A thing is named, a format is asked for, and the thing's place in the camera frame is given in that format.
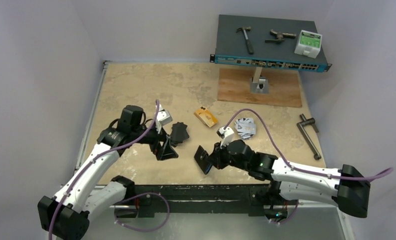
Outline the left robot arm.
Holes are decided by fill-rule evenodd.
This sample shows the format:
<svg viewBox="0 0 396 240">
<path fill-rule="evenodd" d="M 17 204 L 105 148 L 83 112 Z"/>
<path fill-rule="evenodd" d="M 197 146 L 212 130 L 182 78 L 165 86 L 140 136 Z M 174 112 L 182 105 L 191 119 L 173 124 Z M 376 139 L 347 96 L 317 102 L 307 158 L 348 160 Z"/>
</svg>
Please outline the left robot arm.
<svg viewBox="0 0 396 240">
<path fill-rule="evenodd" d="M 121 116 L 104 129 L 90 155 L 72 178 L 52 197 L 42 197 L 38 214 L 43 230 L 51 240 L 79 240 L 92 220 L 111 205 L 139 206 L 141 197 L 155 196 L 154 192 L 137 193 L 136 184 L 123 176 L 114 177 L 103 189 L 95 187 L 104 173 L 117 162 L 126 149 L 134 144 L 149 145 L 157 160 L 178 157 L 171 145 L 171 136 L 164 126 L 172 116 L 160 103 L 151 120 L 143 108 L 127 105 Z"/>
</svg>

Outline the black leather card holder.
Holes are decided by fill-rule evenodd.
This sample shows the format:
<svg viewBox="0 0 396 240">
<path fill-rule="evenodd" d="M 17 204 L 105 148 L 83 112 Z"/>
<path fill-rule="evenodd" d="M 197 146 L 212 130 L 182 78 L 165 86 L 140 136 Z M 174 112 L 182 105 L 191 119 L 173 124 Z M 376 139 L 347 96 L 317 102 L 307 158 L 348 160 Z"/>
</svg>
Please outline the black leather card holder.
<svg viewBox="0 0 396 240">
<path fill-rule="evenodd" d="M 204 175 L 207 175 L 214 165 L 214 154 L 208 153 L 201 145 L 198 146 L 194 159 Z"/>
</svg>

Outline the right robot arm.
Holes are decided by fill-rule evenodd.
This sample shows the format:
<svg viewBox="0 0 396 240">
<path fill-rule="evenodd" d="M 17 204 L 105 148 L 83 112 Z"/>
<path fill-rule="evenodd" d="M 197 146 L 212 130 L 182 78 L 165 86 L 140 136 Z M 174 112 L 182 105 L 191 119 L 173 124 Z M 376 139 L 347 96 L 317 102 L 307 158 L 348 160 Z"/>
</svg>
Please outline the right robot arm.
<svg viewBox="0 0 396 240">
<path fill-rule="evenodd" d="M 217 142 L 213 151 L 200 157 L 219 170 L 227 166 L 244 170 L 260 181 L 270 181 L 267 199 L 277 204 L 281 200 L 307 200 L 336 206 L 356 218 L 368 216 L 371 183 L 352 165 L 342 168 L 313 167 L 285 162 L 281 157 L 252 150 L 242 140 L 226 146 Z"/>
</svg>

